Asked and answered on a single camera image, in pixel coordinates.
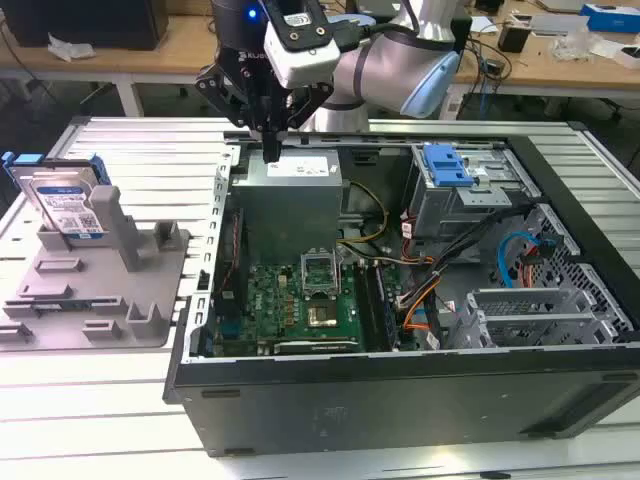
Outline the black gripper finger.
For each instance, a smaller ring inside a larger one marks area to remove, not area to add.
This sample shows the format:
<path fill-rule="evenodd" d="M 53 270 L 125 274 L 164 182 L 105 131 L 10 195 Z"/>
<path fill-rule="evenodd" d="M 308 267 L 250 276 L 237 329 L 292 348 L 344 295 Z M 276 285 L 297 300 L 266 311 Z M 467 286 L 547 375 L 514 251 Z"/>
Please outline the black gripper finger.
<path fill-rule="evenodd" d="M 334 88 L 331 83 L 314 83 L 294 89 L 277 88 L 272 103 L 272 161 L 278 162 L 282 142 L 291 129 L 300 128 L 325 101 Z"/>
<path fill-rule="evenodd" d="M 233 80 L 221 65 L 212 64 L 197 77 L 196 89 L 234 126 L 248 128 L 262 145 L 263 161 L 272 162 L 271 97 L 264 79 L 247 64 L 237 73 Z"/>

